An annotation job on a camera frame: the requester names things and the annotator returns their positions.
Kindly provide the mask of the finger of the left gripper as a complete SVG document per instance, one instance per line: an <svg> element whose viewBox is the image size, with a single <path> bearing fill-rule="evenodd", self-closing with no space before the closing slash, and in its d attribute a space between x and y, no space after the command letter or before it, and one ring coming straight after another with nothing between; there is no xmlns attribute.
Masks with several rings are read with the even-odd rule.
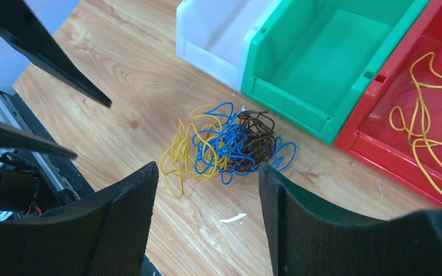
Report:
<svg viewBox="0 0 442 276"><path fill-rule="evenodd" d="M0 122L0 148L18 148L75 159L77 154L59 144Z"/></svg>
<svg viewBox="0 0 442 276"><path fill-rule="evenodd" d="M63 52L24 1L0 1L0 37L31 63L110 108L112 101Z"/></svg>

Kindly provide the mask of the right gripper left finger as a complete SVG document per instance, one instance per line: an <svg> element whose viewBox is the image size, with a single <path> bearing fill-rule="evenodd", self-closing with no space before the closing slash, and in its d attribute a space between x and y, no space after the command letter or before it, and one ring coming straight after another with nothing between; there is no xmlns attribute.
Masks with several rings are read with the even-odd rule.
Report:
<svg viewBox="0 0 442 276"><path fill-rule="evenodd" d="M140 275L158 179L150 162L41 216L0 222L0 275Z"/></svg>

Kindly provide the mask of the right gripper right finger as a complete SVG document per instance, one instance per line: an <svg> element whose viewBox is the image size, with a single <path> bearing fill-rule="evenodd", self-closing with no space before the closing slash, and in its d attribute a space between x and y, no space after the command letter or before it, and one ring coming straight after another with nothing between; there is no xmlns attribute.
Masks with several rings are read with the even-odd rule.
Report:
<svg viewBox="0 0 442 276"><path fill-rule="evenodd" d="M258 184L274 275L442 275L442 210L364 216L266 163Z"/></svg>

